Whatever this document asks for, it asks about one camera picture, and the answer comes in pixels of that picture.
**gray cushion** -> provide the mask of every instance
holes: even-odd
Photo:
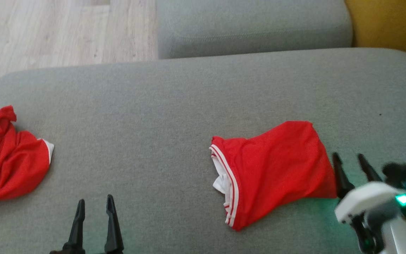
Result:
[[[29,195],[0,202],[0,253],[48,253],[68,239],[86,200],[84,246],[103,251],[114,195],[125,253],[358,253],[336,200],[304,199],[241,232],[212,187],[213,135],[253,137],[309,120],[352,182],[356,161],[406,162],[406,53],[329,49],[187,58],[9,74],[0,107],[55,144]]]
[[[159,58],[350,47],[343,0],[160,0]]]

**red fabric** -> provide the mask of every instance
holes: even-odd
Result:
[[[31,192],[49,168],[46,143],[27,131],[16,133],[12,106],[0,109],[0,200]]]
[[[285,122],[250,139],[213,137],[211,150],[228,173],[226,223],[235,230],[300,198],[336,198],[332,166],[310,122]]]

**crumpled red clothing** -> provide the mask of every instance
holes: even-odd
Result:
[[[54,145],[28,131],[16,133],[12,106],[0,109],[0,200],[34,190],[48,172]]]
[[[254,138],[213,137],[211,157],[235,230],[300,198],[336,198],[333,168],[310,122],[289,121]]]

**red cloth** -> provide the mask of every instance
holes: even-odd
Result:
[[[45,141],[27,131],[16,133],[11,123],[16,120],[12,106],[0,109],[0,200],[34,190],[50,164]]]
[[[235,230],[300,198],[336,198],[333,168],[310,122],[285,122],[250,139],[213,137],[210,149],[225,223]]]

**folded red shorts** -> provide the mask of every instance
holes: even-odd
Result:
[[[310,122],[290,121],[254,138],[213,137],[211,157],[235,230],[300,198],[336,198],[333,168]]]
[[[0,109],[0,200],[31,192],[45,177],[54,145],[28,131],[16,133],[12,106]]]

